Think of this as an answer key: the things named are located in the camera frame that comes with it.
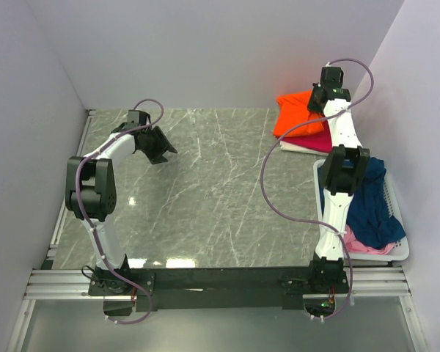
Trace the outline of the orange t-shirt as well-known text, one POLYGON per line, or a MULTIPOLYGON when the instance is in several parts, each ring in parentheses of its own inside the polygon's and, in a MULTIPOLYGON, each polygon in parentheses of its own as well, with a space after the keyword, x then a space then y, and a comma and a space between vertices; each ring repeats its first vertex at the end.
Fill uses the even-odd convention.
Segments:
POLYGON ((309 121, 310 124, 289 132, 287 137, 311 136, 324 131, 322 122, 314 122, 320 118, 320 115, 310 112, 307 108, 311 94, 312 91, 308 90, 281 95, 276 99, 279 116, 273 131, 275 137, 280 137, 292 127, 309 121))

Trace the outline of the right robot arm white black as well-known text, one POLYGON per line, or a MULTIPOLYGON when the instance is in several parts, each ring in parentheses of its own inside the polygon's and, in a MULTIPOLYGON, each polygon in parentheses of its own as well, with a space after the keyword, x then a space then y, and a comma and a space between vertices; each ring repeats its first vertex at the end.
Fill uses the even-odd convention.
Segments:
POLYGON ((331 151, 318 175, 324 198, 320 239, 307 274, 309 288, 317 293, 347 287, 342 240, 351 201, 370 160, 370 151, 356 135, 351 94, 343 87, 343 78, 340 67, 323 67, 307 106, 326 118, 331 134, 331 151))

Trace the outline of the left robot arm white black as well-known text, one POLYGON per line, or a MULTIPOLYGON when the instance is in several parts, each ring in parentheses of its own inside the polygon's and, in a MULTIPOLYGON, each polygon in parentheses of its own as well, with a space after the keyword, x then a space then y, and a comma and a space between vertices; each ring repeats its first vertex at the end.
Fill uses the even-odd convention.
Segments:
POLYGON ((84 225, 95 251, 91 282, 117 295, 133 285, 128 258, 111 218, 117 205, 114 168, 138 151, 151 164, 165 163, 164 153, 177 152, 149 113, 132 109, 100 146, 67 161, 65 206, 84 225))

